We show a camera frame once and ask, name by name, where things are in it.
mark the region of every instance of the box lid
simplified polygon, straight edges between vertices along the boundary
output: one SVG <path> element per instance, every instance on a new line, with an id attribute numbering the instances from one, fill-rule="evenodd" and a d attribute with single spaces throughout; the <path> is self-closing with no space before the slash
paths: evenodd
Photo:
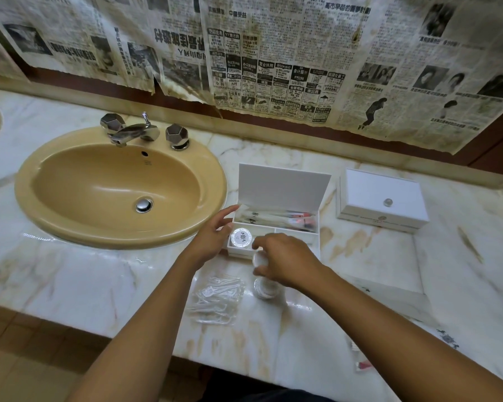
<path id="1" fill-rule="evenodd" d="M 348 205 L 429 221 L 417 182 L 347 169 L 346 189 Z M 393 201 L 390 207 L 384 205 L 386 199 Z"/>
<path id="2" fill-rule="evenodd" d="M 331 175 L 239 164 L 239 203 L 258 209 L 318 212 Z"/>

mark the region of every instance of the forearm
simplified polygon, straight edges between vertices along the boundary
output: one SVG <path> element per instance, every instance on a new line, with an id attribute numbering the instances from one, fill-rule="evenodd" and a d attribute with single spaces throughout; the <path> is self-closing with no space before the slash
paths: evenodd
<path id="1" fill-rule="evenodd" d="M 360 347 L 403 401 L 503 401 L 503 381 L 328 267 L 299 288 Z"/>
<path id="2" fill-rule="evenodd" d="M 195 271 L 183 253 L 90 367 L 69 402 L 155 401 L 172 356 Z"/>

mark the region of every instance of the tile floor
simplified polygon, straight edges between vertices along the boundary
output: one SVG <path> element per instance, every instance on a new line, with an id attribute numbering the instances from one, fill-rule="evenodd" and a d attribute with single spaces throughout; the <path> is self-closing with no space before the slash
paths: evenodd
<path id="1" fill-rule="evenodd" d="M 0 308 L 0 402 L 60 402 L 110 339 Z M 195 402 L 200 365 L 173 358 L 160 401 Z"/>

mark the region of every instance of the person's right arm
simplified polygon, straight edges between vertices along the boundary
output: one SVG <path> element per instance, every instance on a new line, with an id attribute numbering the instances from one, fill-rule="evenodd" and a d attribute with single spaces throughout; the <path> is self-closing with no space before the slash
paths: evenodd
<path id="1" fill-rule="evenodd" d="M 503 380 L 322 265 L 302 241 L 257 237 L 268 254 L 254 274 L 299 290 L 358 345 L 402 401 L 503 402 Z"/>

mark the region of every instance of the person's right hand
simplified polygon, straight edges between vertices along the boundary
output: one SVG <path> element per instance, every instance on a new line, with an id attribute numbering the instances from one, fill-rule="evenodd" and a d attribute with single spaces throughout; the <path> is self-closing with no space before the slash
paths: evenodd
<path id="1" fill-rule="evenodd" d="M 326 268 L 306 243 L 283 233 L 256 237 L 252 248 L 262 247 L 268 256 L 268 266 L 255 268 L 254 275 L 267 277 L 284 286 L 302 291 Z"/>

